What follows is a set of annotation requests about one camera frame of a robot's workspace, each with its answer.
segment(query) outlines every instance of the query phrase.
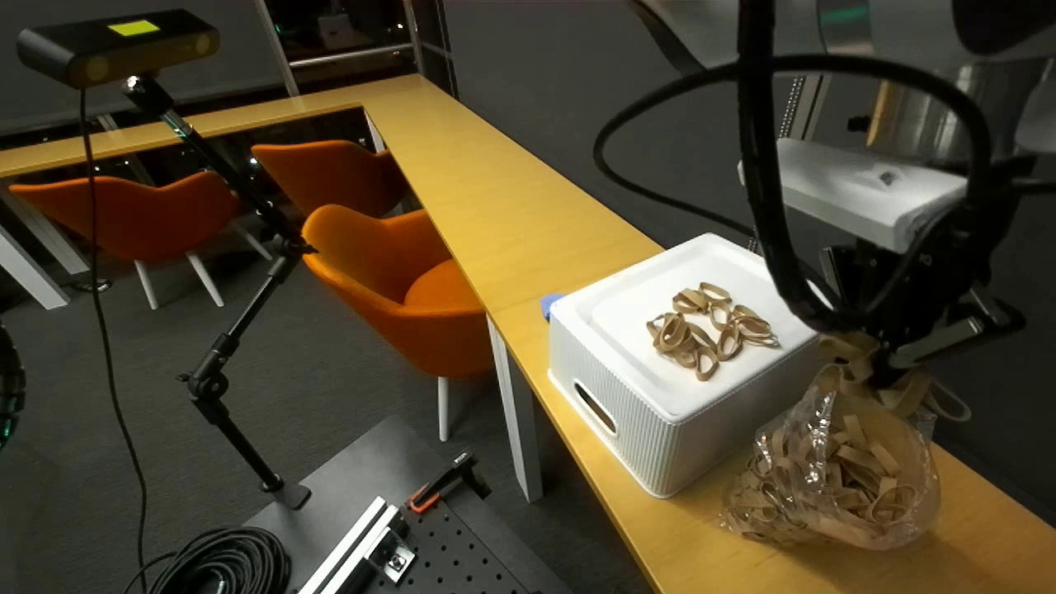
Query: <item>bag of pretzels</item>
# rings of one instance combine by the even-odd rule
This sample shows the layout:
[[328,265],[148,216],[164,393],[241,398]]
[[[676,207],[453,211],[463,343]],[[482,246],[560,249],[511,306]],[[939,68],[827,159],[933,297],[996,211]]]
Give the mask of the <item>bag of pretzels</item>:
[[759,429],[754,466],[725,490],[725,526],[777,544],[910,544],[942,506],[933,411],[924,405],[932,379],[908,374],[870,389],[862,343],[823,343],[827,364],[787,416]]

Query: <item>chair back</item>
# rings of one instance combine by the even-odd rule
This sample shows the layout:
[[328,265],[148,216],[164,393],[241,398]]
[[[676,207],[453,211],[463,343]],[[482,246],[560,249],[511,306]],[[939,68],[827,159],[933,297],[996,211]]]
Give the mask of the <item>chair back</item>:
[[351,138],[253,144],[250,152],[301,216],[320,203],[346,203],[380,216],[407,194],[407,178],[393,154],[376,154]]
[[423,211],[367,216],[325,203],[305,221],[308,270],[412,365],[433,375],[492,369],[486,306]]
[[[88,178],[51,184],[9,184],[9,194],[37,203],[51,221],[93,240]],[[97,243],[123,261],[172,261],[220,235],[241,203],[214,172],[196,172],[172,184],[140,184],[116,176],[97,178]]]

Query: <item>metal stand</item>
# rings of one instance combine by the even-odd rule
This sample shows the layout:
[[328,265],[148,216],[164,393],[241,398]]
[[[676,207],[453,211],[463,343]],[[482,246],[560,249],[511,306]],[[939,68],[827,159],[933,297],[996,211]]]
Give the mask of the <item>metal stand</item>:
[[262,312],[266,297],[291,277],[301,255],[308,249],[291,216],[279,202],[258,194],[244,172],[228,163],[178,111],[172,94],[152,77],[133,77],[125,94],[148,114],[158,114],[225,184],[253,207],[271,235],[279,235],[279,261],[271,265],[262,290],[241,311],[241,316],[214,338],[214,347],[202,357],[191,375],[185,375],[196,393],[199,411],[225,432],[225,438],[241,451],[241,457],[258,471],[262,487],[275,493],[285,508],[305,508],[310,490],[305,484],[285,484],[285,479],[258,454],[258,448],[241,434],[232,422],[220,396],[228,393],[225,364],[236,357],[241,332]]

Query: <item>wooden table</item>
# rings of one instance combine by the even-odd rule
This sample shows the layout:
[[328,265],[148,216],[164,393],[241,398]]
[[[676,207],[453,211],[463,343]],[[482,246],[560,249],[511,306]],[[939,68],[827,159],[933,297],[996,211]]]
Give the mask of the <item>wooden table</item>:
[[[228,134],[351,104],[363,104],[387,138],[525,369],[537,405],[656,589],[1054,589],[1056,531],[942,448],[933,448],[944,484],[939,526],[888,553],[787,552],[724,531],[715,522],[724,487],[738,466],[708,474],[671,502],[651,499],[550,387],[540,297],[577,290],[659,246],[426,80],[401,77],[187,121],[202,134]],[[141,125],[101,130],[97,152],[105,159],[172,141],[161,125]],[[2,152],[0,178],[70,160],[78,154],[63,141]]]

